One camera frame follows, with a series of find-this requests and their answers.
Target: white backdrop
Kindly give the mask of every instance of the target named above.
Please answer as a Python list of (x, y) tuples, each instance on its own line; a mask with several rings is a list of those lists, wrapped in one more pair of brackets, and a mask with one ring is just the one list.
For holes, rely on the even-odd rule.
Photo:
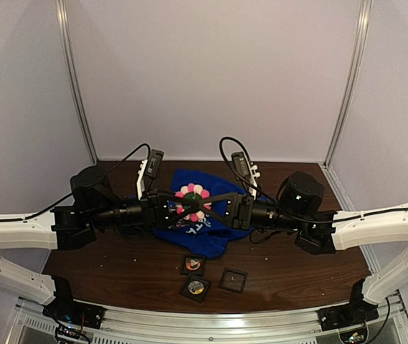
[(99, 158), (148, 141), (169, 159), (323, 161), (346, 84), (359, 0), (68, 2)]
[[(408, 202), (408, 1), (375, 1), (332, 167), (357, 209)], [(405, 244), (374, 246), (382, 266)], [(408, 311), (408, 285), (402, 288)]]
[[(90, 163), (72, 101), (54, 1), (0, 0), (0, 213), (33, 212)], [(47, 252), (5, 256), (39, 270)], [(0, 343), (17, 297), (0, 290)]]

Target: plush flower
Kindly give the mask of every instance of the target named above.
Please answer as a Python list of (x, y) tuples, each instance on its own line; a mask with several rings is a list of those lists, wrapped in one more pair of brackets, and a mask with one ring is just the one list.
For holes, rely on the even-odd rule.
[[(193, 184), (189, 183), (188, 185), (182, 186), (181, 190), (175, 193), (175, 196), (177, 197), (182, 197), (185, 199), (191, 199), (191, 200), (201, 200), (201, 199), (207, 199), (210, 197), (210, 193), (208, 190), (204, 189), (202, 185), (199, 184)], [(210, 206), (212, 203), (205, 203), (204, 206), (207, 209), (210, 209)], [(181, 214), (183, 211), (185, 211), (188, 208), (187, 205), (182, 205), (180, 203), (176, 204), (176, 212), (178, 214)], [(198, 211), (195, 214), (188, 214), (184, 217), (185, 220), (191, 220), (193, 222), (198, 222), (198, 220), (203, 219), (205, 217), (205, 214), (203, 211)]]

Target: blue t-shirt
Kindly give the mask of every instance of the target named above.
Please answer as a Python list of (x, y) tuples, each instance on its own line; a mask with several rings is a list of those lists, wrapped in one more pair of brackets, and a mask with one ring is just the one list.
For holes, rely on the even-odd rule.
[[(188, 186), (190, 183), (202, 186), (210, 192), (210, 197), (231, 192), (245, 194), (242, 188), (223, 178), (180, 168), (175, 171), (171, 190), (180, 191), (182, 186)], [(213, 203), (211, 207), (212, 211), (223, 216), (226, 211), (226, 201)], [(205, 215), (203, 219), (198, 220), (193, 225), (179, 227), (173, 231), (153, 229), (153, 233), (161, 239), (188, 247), (192, 253), (202, 254), (207, 258), (216, 258), (224, 254), (229, 240), (241, 239), (247, 236), (250, 231), (231, 229)]]

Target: wooden surface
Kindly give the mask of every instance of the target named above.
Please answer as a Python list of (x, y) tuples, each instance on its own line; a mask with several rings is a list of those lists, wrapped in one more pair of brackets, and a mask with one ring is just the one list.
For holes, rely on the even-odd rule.
[[(111, 162), (103, 162), (108, 168)], [(316, 164), (258, 163), (263, 189), (275, 195), (279, 183), (294, 171), (304, 171), (326, 185), (322, 210), (338, 209), (336, 197)], [(168, 189), (175, 168), (205, 171), (234, 181), (220, 162), (163, 162), (153, 187)], [(138, 163), (127, 162), (110, 175), (119, 196), (133, 194)], [(154, 238), (123, 238), (98, 233), (95, 243), (73, 252), (53, 252), (46, 274), (67, 278), (75, 298), (118, 307), (178, 312), (251, 312), (294, 310), (347, 300), (354, 282), (369, 271), (359, 248), (312, 256), (294, 245), (294, 236), (280, 234), (259, 244), (244, 238), (228, 244), (221, 259), (207, 260), (204, 278), (213, 285), (199, 304), (179, 294), (185, 276), (179, 274), (188, 250)], [(248, 272), (243, 294), (218, 288), (225, 267)]]

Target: cable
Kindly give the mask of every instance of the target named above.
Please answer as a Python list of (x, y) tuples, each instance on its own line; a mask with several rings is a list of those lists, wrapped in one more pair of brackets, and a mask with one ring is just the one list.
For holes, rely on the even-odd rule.
[(51, 313), (47, 308), (44, 308), (44, 310), (45, 310), (46, 314), (44, 314), (44, 313), (43, 313), (43, 314), (50, 316), (50, 317), (59, 325), (59, 326), (57, 326), (57, 327), (55, 328), (55, 330), (54, 330), (54, 339), (55, 339), (58, 343), (61, 343), (61, 340), (60, 340), (60, 338), (58, 337), (59, 328), (64, 328), (64, 329), (66, 329), (66, 330), (69, 331), (69, 332), (72, 332), (72, 333), (74, 333), (74, 334), (76, 334), (76, 335), (79, 335), (80, 337), (78, 338), (78, 340), (81, 339), (81, 337), (82, 337), (82, 338), (84, 338), (84, 339), (87, 341), (87, 344), (91, 344), (91, 340), (89, 339), (89, 337), (86, 336), (84, 333), (82, 333), (82, 329), (84, 328), (84, 320), (85, 320), (84, 313), (81, 313), (81, 314), (80, 314), (81, 317), (82, 317), (81, 330), (75, 330), (74, 328), (69, 328), (68, 326), (62, 324), (62, 323), (56, 318), (56, 315), (53, 314), (53, 313)]
[(272, 233), (270, 233), (270, 234), (264, 236), (263, 238), (261, 238), (260, 240), (255, 241), (255, 240), (253, 239), (253, 233), (254, 233), (255, 231), (258, 231), (259, 233), (262, 233), (259, 228), (258, 228), (258, 229), (254, 229), (254, 230), (252, 230), (252, 231), (250, 232), (250, 235), (248, 236), (248, 239), (249, 239), (250, 242), (251, 242), (252, 244), (254, 244), (254, 245), (258, 245), (258, 244), (261, 244), (262, 242), (266, 242), (267, 240), (269, 240), (269, 239), (272, 238), (273, 236), (282, 233), (282, 231), (273, 231)]
[[(148, 157), (151, 154), (151, 147), (149, 144), (147, 143), (142, 143), (139, 146), (137, 146), (137, 148), (135, 148), (134, 150), (132, 150), (128, 155), (126, 155), (123, 160), (121, 160), (119, 163), (117, 163), (116, 165), (114, 165), (112, 168), (110, 168), (108, 170), (108, 172), (105, 172), (105, 174), (103, 175), (102, 179), (105, 179), (109, 173), (113, 172), (115, 169), (117, 169), (119, 166), (121, 166), (127, 159), (129, 159), (133, 154), (137, 153), (137, 151), (139, 151), (142, 147), (147, 147), (148, 149)], [(87, 186), (88, 188), (97, 185), (97, 183), (94, 183), (92, 185)], [(54, 202), (53, 204), (51, 204), (50, 206), (38, 211), (37, 213), (34, 213), (32, 215), (28, 215), (25, 216), (23, 218), (21, 217), (16, 217), (16, 218), (12, 218), (12, 219), (0, 219), (0, 222), (17, 222), (17, 221), (28, 221), (30, 219), (33, 219), (39, 215), (44, 214), (46, 211), (49, 211), (50, 209), (54, 208), (56, 205), (62, 203), (65, 199), (68, 199), (70, 196), (72, 195), (72, 193), (70, 192), (68, 195), (63, 196), (61, 199), (59, 199), (58, 201)]]
[(247, 194), (249, 194), (249, 190), (247, 190), (247, 186), (253, 188), (254, 190), (256, 190), (258, 193), (262, 194), (265, 196), (265, 193), (262, 192), (262, 187), (261, 184), (259, 182), (257, 182), (258, 184), (258, 188), (255, 188), (253, 186), (253, 184), (251, 184), (250, 182), (247, 181), (247, 179), (245, 179), (244, 177), (242, 177), (240, 174), (238, 174), (236, 172), (236, 170), (233, 169), (233, 167), (231, 166), (230, 162), (227, 160), (226, 155), (224, 154), (224, 150), (222, 148), (222, 144), (224, 141), (232, 141), (234, 143), (236, 143), (244, 152), (245, 156), (247, 157), (247, 163), (248, 165), (251, 167), (252, 164), (252, 159), (250, 158), (250, 155), (248, 153), (248, 150), (245, 148), (245, 146), (242, 144), (242, 142), (240, 142), (239, 140), (237, 140), (236, 138), (232, 138), (230, 136), (225, 136), (223, 137), (220, 141), (219, 141), (219, 152), (221, 153), (224, 161), (226, 162), (226, 164), (228, 165), (229, 169), (231, 170), (231, 172), (233, 172), (237, 177), (239, 177), (240, 182), (242, 183), (242, 187), (245, 190), (245, 192)]
[(388, 297), (386, 297), (385, 300), (387, 301), (388, 310), (387, 310), (387, 316), (385, 317), (384, 323), (382, 324), (381, 328), (379, 328), (379, 331), (377, 331), (376, 335), (372, 339), (370, 339), (369, 342), (366, 342), (365, 344), (373, 343), (377, 339), (377, 337), (379, 337), (382, 330), (385, 328), (385, 325), (387, 325), (387, 322), (389, 321), (389, 318), (390, 318), (390, 301), (389, 301)]
[[(234, 170), (234, 168), (231, 166), (231, 163), (229, 162), (229, 160), (226, 157), (226, 154), (224, 153), (224, 148), (223, 148), (223, 143), (225, 141), (233, 141), (235, 143), (237, 143), (238, 145), (240, 145), (240, 147), (243, 149), (243, 151), (245, 152), (246, 149), (245, 147), (242, 145), (242, 143), (240, 141), (238, 141), (236, 138), (232, 138), (230, 136), (224, 136), (220, 141), (219, 141), (219, 153), (221, 154), (221, 157), (223, 158), (224, 162), (226, 163), (227, 167), (229, 168), (229, 170), (237, 177), (239, 177), (241, 180), (244, 180), (244, 178), (242, 177), (242, 175), (240, 175), (236, 170)], [(289, 211), (287, 211), (286, 209), (284, 209), (280, 204), (279, 204), (279, 196), (280, 196), (280, 192), (283, 189), (283, 187), (285, 187), (286, 183), (287, 183), (288, 179), (285, 179), (282, 184), (280, 184), (280, 187), (277, 191), (277, 199), (274, 199), (273, 197), (267, 195), (264, 191), (262, 191), (260, 188), (254, 186), (253, 184), (251, 184), (250, 182), (245, 181), (245, 183), (253, 188), (254, 190), (258, 191), (260, 194), (262, 194), (264, 197), (266, 197), (266, 199), (270, 202), (272, 202), (278, 210), (280, 210), (280, 212), (285, 215), (290, 217), (291, 219), (294, 219), (296, 221), (300, 221), (303, 223), (307, 223), (307, 224), (335, 224), (338, 222), (345, 222), (345, 221), (350, 221), (350, 220), (356, 220), (356, 219), (360, 219), (361, 216), (360, 215), (355, 215), (355, 216), (350, 216), (350, 217), (346, 217), (346, 218), (342, 218), (342, 219), (336, 219), (336, 220), (328, 220), (328, 221), (315, 221), (315, 220), (309, 220), (309, 219), (304, 219), (302, 217), (296, 216), (295, 214), (290, 213)], [(365, 213), (364, 216), (374, 216), (374, 215), (380, 215), (380, 214), (387, 214), (387, 213), (392, 213), (392, 212), (397, 212), (397, 211), (408, 211), (408, 208), (391, 208), (391, 209), (384, 209), (384, 210), (378, 210), (378, 211), (370, 211), (368, 213)]]
[(277, 206), (277, 201), (269, 196), (267, 193), (265, 193), (263, 190), (261, 190), (260, 188), (258, 188), (257, 186), (254, 186), (253, 184), (251, 184), (249, 181), (247, 181), (240, 173), (238, 173), (236, 170), (234, 170), (234, 168), (231, 166), (231, 163), (229, 162), (229, 160), (226, 157), (226, 153), (224, 152), (224, 148), (223, 148), (223, 143), (225, 141), (232, 141), (235, 142), (236, 144), (238, 144), (242, 150), (244, 151), (244, 153), (247, 151), (245, 149), (245, 147), (242, 145), (242, 143), (237, 140), (236, 138), (231, 138), (230, 136), (224, 136), (220, 141), (219, 141), (219, 153), (221, 154), (221, 157), (223, 158), (224, 162), (226, 163), (228, 169), (236, 176), (238, 177), (241, 181), (244, 181), (250, 188), (253, 188), (254, 190), (256, 190), (257, 192), (259, 192), (261, 195), (263, 195), (264, 197), (266, 197), (266, 199), (268, 199), (269, 201), (271, 201), (274, 205)]

